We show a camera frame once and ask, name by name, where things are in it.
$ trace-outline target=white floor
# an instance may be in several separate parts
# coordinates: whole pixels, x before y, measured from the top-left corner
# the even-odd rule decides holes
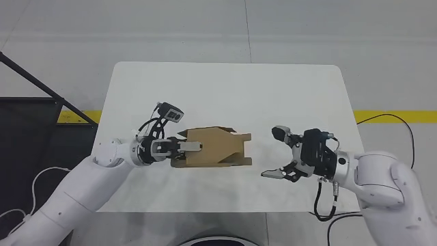
[[[120,61],[335,64],[353,109],[436,110],[437,0],[0,0],[0,49],[74,103],[102,109]],[[0,66],[0,96],[41,96]],[[435,124],[415,124],[416,171],[430,204]],[[366,150],[410,163],[402,124],[362,124]],[[262,245],[325,245],[309,214],[108,215],[73,245],[175,245],[219,230]],[[373,245],[362,219],[334,245]]]

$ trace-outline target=camera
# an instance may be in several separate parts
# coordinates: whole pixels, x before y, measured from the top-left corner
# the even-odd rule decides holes
[[[182,112],[182,110],[167,102],[158,105],[158,114],[162,118],[172,122],[179,122],[182,117],[184,117],[184,112]]]

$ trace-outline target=cable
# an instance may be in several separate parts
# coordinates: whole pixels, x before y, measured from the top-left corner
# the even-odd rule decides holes
[[[351,215],[351,214],[356,214],[359,213],[357,212],[344,212],[344,213],[338,213],[338,214],[334,214],[334,217],[338,217],[338,216],[342,216],[342,215]]]
[[[391,116],[391,117],[394,117],[394,118],[397,118],[397,119],[401,120],[407,126],[408,131],[410,131],[411,146],[412,146],[412,162],[411,162],[411,169],[412,169],[414,167],[414,162],[416,161],[416,148],[414,147],[414,135],[412,134],[412,130],[411,130],[410,126],[408,125],[408,123],[404,119],[402,119],[401,117],[399,117],[397,115],[394,115],[394,114],[383,113],[383,114],[380,114],[380,115],[376,115],[374,117],[370,117],[370,118],[368,118],[366,120],[357,122],[356,124],[357,125],[358,124],[362,124],[363,122],[367,122],[367,121],[370,121],[372,119],[375,119],[375,118],[378,118],[378,117],[381,117],[381,116]]]
[[[147,122],[145,122],[142,126],[140,126],[138,128],[137,133],[135,134],[135,139],[138,141],[138,135],[139,135],[139,133],[141,133],[141,131],[143,130],[144,126],[147,126],[151,122],[155,122],[155,121],[158,121],[158,120],[159,120],[159,118],[152,118],[152,119],[148,120]]]
[[[337,151],[340,148],[340,141],[336,137],[333,137],[333,140],[337,142],[337,148],[334,150]]]
[[[44,173],[45,171],[48,171],[48,170],[51,170],[51,169],[59,169],[59,170],[64,170],[64,171],[67,171],[67,172],[70,172],[71,170],[70,169],[68,169],[68,168],[62,168],[62,167],[58,167],[58,166],[53,166],[53,167],[49,167],[49,168],[46,168],[46,169],[44,169],[44,170],[42,170],[40,173],[38,173],[38,175],[36,175],[36,177],[33,179],[33,182],[32,182],[32,198],[33,198],[33,206],[32,206],[32,211],[29,213],[29,215],[33,215],[33,212],[35,212],[35,208],[36,208],[36,197],[35,197],[35,182],[36,182],[36,179],[42,174],[42,173]]]
[[[328,246],[330,246],[330,229],[332,228],[332,226],[334,225],[334,223],[336,223],[337,221],[339,221],[340,219],[345,219],[346,217],[362,217],[363,215],[346,215],[346,216],[342,216],[342,217],[338,217],[336,219],[334,219],[328,226],[328,231],[326,232],[326,238],[328,240]]]
[[[68,169],[68,168],[62,168],[62,167],[58,167],[58,166],[53,166],[53,167],[49,167],[49,168],[46,168],[46,169],[42,170],[40,173],[38,173],[38,175],[35,176],[35,178],[33,179],[33,182],[32,182],[32,199],[33,199],[32,210],[31,210],[31,212],[30,212],[28,215],[26,215],[26,213],[25,213],[23,210],[21,210],[21,209],[13,209],[13,210],[19,210],[20,212],[22,212],[22,213],[24,214],[24,218],[23,218],[23,220],[22,220],[22,221],[21,221],[17,226],[14,227],[14,229],[11,230],[11,232],[9,232],[8,236],[10,236],[13,232],[15,232],[15,231],[16,231],[20,226],[22,226],[22,224],[24,224],[26,221],[28,221],[28,220],[31,218],[31,216],[33,215],[33,213],[35,212],[35,208],[36,208],[35,182],[36,182],[36,180],[38,179],[38,177],[39,177],[42,173],[44,173],[45,171],[48,171],[48,170],[52,170],[52,169],[64,170],[64,171],[67,171],[67,172],[70,172],[70,171],[71,171],[71,170]],[[7,212],[1,214],[0,217],[6,215],[6,214],[9,213],[9,212],[12,212],[13,210],[9,210],[9,211],[7,211]]]
[[[9,232],[8,236],[10,236],[13,232],[15,232],[20,226],[22,226],[26,221],[23,219],[22,222],[20,222],[19,224],[17,224],[17,226],[14,227],[14,229],[11,230],[11,232]]]
[[[334,217],[335,211],[337,209],[336,203],[337,203],[337,199],[338,199],[339,196],[338,195],[334,196],[334,204],[333,204],[333,207],[330,210],[329,215],[327,217],[321,217],[319,215],[319,212],[317,211],[317,206],[319,204],[319,199],[320,199],[320,194],[321,193],[322,193],[322,181],[319,180],[319,188],[317,190],[317,195],[316,195],[315,201],[314,201],[314,215],[317,217],[317,219],[319,221],[322,221],[322,222],[330,221]]]
[[[14,212],[14,211],[16,211],[16,212],[21,212],[21,213],[23,214],[23,217],[26,217],[26,213],[25,213],[23,210],[21,210],[21,209],[11,209],[11,210],[6,211],[6,212],[4,212],[3,214],[1,214],[1,215],[0,215],[0,218],[1,218],[2,216],[4,216],[4,215],[9,214],[10,212]]]
[[[150,114],[150,119],[152,119],[153,115],[155,114],[156,110],[158,110],[158,108],[159,108],[159,103],[156,104],[155,109],[152,111],[152,114]],[[147,131],[149,130],[149,125],[150,125],[150,123],[147,124],[147,127],[145,128],[144,134],[147,134]]]
[[[356,124],[357,124],[357,125],[358,125],[358,124],[362,124],[363,122],[367,122],[367,121],[370,121],[370,120],[372,120],[372,119],[379,118],[379,117],[381,117],[381,116],[391,116],[391,117],[397,118],[398,120],[402,121],[402,122],[407,126],[408,131],[410,132],[410,136],[411,136],[411,148],[412,148],[412,162],[411,162],[411,169],[412,169],[412,168],[414,167],[414,162],[416,161],[416,148],[415,148],[415,146],[414,146],[414,135],[413,135],[413,132],[412,132],[412,130],[411,130],[411,127],[408,125],[408,123],[407,123],[404,119],[402,119],[401,117],[399,117],[399,116],[397,116],[397,115],[394,115],[394,114],[383,113],[383,114],[380,114],[380,115],[376,115],[376,116],[374,116],[374,117],[367,118],[367,119],[362,120],[362,121],[360,121],[360,122],[357,122]],[[336,222],[339,221],[340,219],[345,219],[345,218],[347,218],[347,217],[362,217],[362,216],[363,216],[363,215],[361,215],[361,214],[356,215],[355,213],[357,213],[357,212],[349,212],[349,213],[338,214],[338,215],[343,215],[343,216],[334,219],[334,220],[329,224],[329,226],[328,226],[328,231],[327,231],[327,233],[326,233],[326,239],[327,239],[327,241],[328,241],[328,246],[330,246],[330,230],[331,230],[332,226],[334,225],[334,223],[336,223]]]

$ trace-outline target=connector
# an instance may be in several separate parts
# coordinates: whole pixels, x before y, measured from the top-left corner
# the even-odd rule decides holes
[[[334,191],[334,196],[339,195],[339,183],[338,182],[333,182],[333,191]]]

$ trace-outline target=metal rod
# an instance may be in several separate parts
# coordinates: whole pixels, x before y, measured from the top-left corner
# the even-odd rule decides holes
[[[43,92],[46,92],[48,95],[52,96],[57,102],[61,103],[62,105],[65,105],[71,111],[75,112],[75,114],[79,115],[85,121],[89,122],[92,126],[98,125],[90,117],[86,116],[82,111],[78,110],[77,107],[70,104],[67,100],[62,98],[58,93],[54,92],[51,88],[43,84],[43,82],[36,79],[32,74],[28,73],[24,68],[21,68],[17,63],[6,57],[6,55],[4,55],[1,51],[0,51],[0,62],[3,62],[6,66],[10,67],[13,71],[26,78],[32,84],[39,87]]]

